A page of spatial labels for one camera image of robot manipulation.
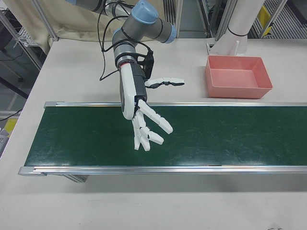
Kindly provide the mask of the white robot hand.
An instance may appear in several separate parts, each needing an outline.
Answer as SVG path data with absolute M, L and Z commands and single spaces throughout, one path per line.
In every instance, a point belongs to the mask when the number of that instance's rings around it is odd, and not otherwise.
M 147 103 L 146 88 L 155 89 L 160 85 L 181 86 L 185 84 L 179 78 L 158 78 L 147 80 L 144 70 L 139 64 L 125 63 L 120 66 L 120 99 L 123 116 L 132 121 L 134 131 L 134 149 L 142 145 L 145 151 L 150 150 L 150 141 L 161 145 L 164 139 L 152 132 L 146 125 L 146 115 L 166 133 L 173 132 L 172 126 L 165 118 L 155 112 Z

